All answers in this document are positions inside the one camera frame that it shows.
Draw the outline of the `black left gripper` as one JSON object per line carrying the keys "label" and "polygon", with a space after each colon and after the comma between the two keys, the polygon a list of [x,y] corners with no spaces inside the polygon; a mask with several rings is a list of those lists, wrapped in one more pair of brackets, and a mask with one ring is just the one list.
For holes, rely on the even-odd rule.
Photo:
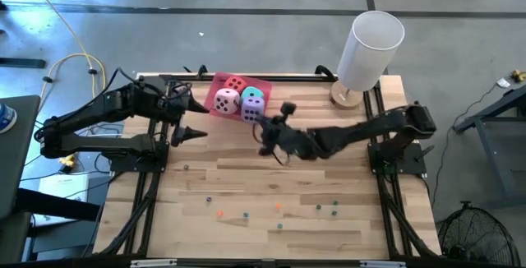
{"label": "black left gripper", "polygon": [[173,128],[169,144],[180,146],[183,142],[208,136],[207,132],[192,129],[182,123],[186,111],[209,113],[209,109],[191,96],[191,86],[184,82],[168,82],[166,85],[165,112],[161,120],[164,126]]}

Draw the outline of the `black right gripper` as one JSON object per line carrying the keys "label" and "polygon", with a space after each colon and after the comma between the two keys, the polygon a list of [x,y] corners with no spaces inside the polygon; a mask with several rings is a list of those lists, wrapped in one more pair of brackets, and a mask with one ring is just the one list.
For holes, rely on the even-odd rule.
{"label": "black right gripper", "polygon": [[296,108],[297,105],[292,102],[283,102],[280,107],[283,116],[258,117],[258,125],[261,127],[261,136],[258,139],[261,148],[258,150],[258,155],[273,155],[279,162],[275,154],[275,147],[278,146],[286,153],[286,161],[289,160],[290,155],[305,160],[313,159],[313,149],[308,135],[301,130],[291,128],[286,123],[288,116],[292,115]]}

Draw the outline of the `pink translucent plastic bin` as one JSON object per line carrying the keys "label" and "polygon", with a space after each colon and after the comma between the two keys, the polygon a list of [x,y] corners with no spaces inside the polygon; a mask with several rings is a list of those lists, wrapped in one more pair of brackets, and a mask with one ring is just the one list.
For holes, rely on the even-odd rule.
{"label": "pink translucent plastic bin", "polygon": [[[206,96],[205,107],[209,109],[211,115],[214,115],[217,117],[223,117],[223,118],[227,118],[231,120],[242,121],[241,120],[241,109],[242,109],[241,95],[240,95],[240,103],[239,103],[238,111],[234,114],[222,114],[222,113],[217,112],[213,108],[213,101],[214,101],[215,93],[219,89],[224,88],[224,82],[229,76],[240,76],[240,75],[234,75],[234,74],[229,74],[229,73],[224,73],[224,72],[216,73],[214,75],[213,80],[210,84],[208,95]],[[258,88],[264,93],[265,97],[263,99],[265,100],[265,110],[266,110],[267,104],[270,100],[272,84],[269,81],[264,81],[264,80],[252,78],[249,76],[240,76],[240,77],[243,78],[247,82],[247,86],[255,86],[256,88]]]}

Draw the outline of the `large purple plush die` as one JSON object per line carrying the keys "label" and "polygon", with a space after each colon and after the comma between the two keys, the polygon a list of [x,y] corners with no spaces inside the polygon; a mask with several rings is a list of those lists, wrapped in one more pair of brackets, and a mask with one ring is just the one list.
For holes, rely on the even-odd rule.
{"label": "large purple plush die", "polygon": [[265,100],[258,96],[248,96],[242,101],[241,120],[254,123],[258,115],[265,113]]}

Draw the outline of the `large pink plush die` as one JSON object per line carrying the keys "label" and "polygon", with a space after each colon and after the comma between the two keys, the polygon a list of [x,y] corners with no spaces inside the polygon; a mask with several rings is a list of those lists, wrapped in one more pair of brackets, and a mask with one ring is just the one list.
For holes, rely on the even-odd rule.
{"label": "large pink plush die", "polygon": [[214,96],[213,108],[222,114],[234,114],[238,111],[240,94],[229,88],[219,89]]}

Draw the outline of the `large teal plush die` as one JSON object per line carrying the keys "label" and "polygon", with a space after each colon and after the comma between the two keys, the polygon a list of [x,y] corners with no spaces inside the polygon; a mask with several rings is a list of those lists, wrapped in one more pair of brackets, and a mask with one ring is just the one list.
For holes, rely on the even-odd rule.
{"label": "large teal plush die", "polygon": [[255,86],[248,86],[242,91],[241,99],[245,100],[246,98],[249,98],[249,97],[257,97],[257,98],[263,99],[265,95],[261,90],[259,90]]}

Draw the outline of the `large red plush die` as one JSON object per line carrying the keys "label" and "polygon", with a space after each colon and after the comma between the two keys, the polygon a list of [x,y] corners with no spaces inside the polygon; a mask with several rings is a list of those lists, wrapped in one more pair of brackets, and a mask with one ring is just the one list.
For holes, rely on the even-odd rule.
{"label": "large red plush die", "polygon": [[240,76],[229,76],[224,82],[224,88],[237,91],[241,94],[247,87],[247,82]]}

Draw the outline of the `white shade wooden lamp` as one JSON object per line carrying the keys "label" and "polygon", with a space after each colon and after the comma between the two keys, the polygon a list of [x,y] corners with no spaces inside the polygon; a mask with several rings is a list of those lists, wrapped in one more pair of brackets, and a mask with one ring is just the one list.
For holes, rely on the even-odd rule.
{"label": "white shade wooden lamp", "polygon": [[404,41],[405,28],[395,16],[368,11],[357,16],[349,31],[330,101],[339,109],[353,109],[373,88]]}

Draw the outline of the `white box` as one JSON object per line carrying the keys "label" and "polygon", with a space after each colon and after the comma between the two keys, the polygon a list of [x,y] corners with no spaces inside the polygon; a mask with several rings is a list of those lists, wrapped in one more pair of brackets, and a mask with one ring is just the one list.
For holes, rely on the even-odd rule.
{"label": "white box", "polygon": [[[65,197],[69,200],[87,202],[86,189],[89,186],[87,175],[56,175],[43,178],[39,183],[39,191],[52,196]],[[63,224],[72,219],[50,215],[35,215],[37,226]]]}

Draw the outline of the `black desk crossbar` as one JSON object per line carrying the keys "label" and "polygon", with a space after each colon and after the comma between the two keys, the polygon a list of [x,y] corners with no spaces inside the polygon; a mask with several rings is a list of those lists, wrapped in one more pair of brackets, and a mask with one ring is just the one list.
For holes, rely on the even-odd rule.
{"label": "black desk crossbar", "polygon": [[19,188],[13,206],[13,213],[17,212],[95,221],[99,205]]}

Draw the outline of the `black desk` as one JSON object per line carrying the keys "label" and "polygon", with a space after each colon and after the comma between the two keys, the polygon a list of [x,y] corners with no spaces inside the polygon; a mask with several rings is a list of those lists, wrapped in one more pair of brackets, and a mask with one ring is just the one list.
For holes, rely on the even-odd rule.
{"label": "black desk", "polygon": [[15,109],[17,113],[15,125],[0,134],[0,219],[3,219],[12,212],[15,203],[40,97],[26,95],[0,98],[0,103]]}

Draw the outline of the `black floor fan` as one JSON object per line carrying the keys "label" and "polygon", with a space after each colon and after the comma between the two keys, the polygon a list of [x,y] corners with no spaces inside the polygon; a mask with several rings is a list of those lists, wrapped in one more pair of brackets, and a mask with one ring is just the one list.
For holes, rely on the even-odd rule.
{"label": "black floor fan", "polygon": [[486,210],[462,201],[462,207],[440,222],[441,253],[449,259],[521,266],[507,228]]}

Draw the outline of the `dark metal side table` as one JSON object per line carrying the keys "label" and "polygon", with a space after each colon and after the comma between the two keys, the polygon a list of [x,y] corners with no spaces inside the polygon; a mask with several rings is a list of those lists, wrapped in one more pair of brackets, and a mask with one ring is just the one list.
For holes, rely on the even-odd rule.
{"label": "dark metal side table", "polygon": [[487,208],[526,205],[526,117],[502,115],[523,102],[526,102],[526,85],[506,92],[494,104],[453,126],[458,134],[470,128],[477,130],[500,183],[501,196],[488,202]]}

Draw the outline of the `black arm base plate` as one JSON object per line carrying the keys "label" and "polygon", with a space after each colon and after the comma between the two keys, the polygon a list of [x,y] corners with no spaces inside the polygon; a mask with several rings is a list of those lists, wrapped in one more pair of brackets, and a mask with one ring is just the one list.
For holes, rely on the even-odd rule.
{"label": "black arm base plate", "polygon": [[110,170],[113,172],[161,173],[165,170],[168,156],[162,154],[152,158],[127,155],[113,157]]}
{"label": "black arm base plate", "polygon": [[404,149],[404,153],[393,161],[388,161],[381,155],[379,144],[369,144],[367,153],[374,174],[412,174],[424,178],[427,176],[424,152],[419,143],[411,143]]}

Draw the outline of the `white table bracket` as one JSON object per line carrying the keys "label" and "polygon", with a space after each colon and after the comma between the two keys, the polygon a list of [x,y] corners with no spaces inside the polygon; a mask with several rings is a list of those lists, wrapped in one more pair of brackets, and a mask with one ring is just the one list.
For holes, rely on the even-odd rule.
{"label": "white table bracket", "polygon": [[131,261],[130,268],[174,268],[177,265],[177,259],[141,259]]}
{"label": "white table bracket", "polygon": [[360,261],[360,268],[407,268],[403,261]]}

